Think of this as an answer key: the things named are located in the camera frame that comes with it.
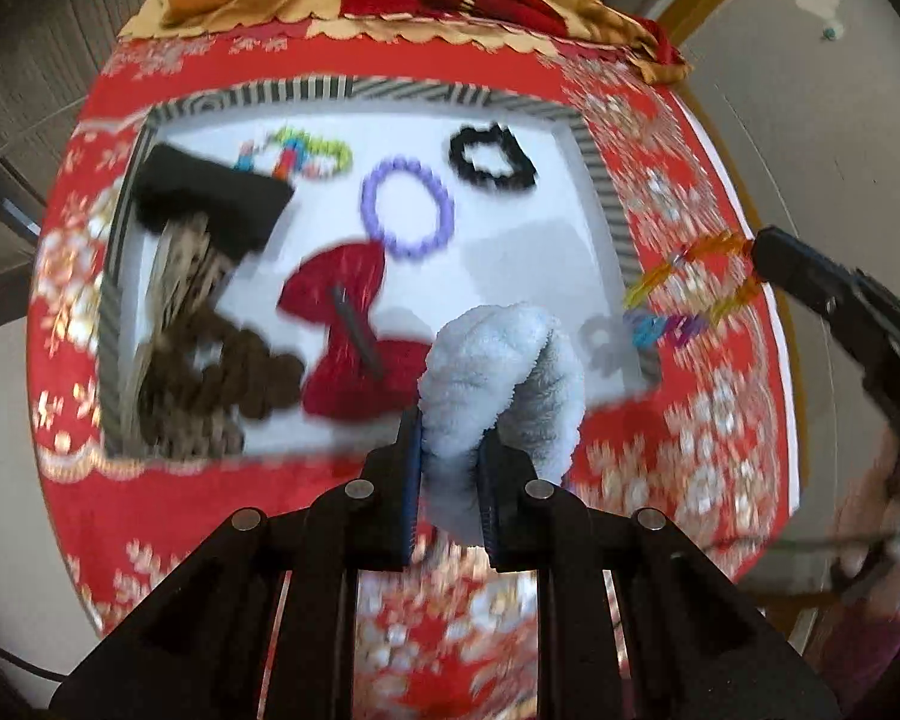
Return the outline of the person's right hand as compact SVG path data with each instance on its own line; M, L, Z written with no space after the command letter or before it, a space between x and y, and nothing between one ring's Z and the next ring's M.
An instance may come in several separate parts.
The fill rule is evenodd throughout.
M898 450L898 438L885 427L875 458L836 515L836 536L842 541L837 566L848 578L859 578L868 551L883 545L889 567L863 592L866 611L878 619L900 617L900 493L889 492Z

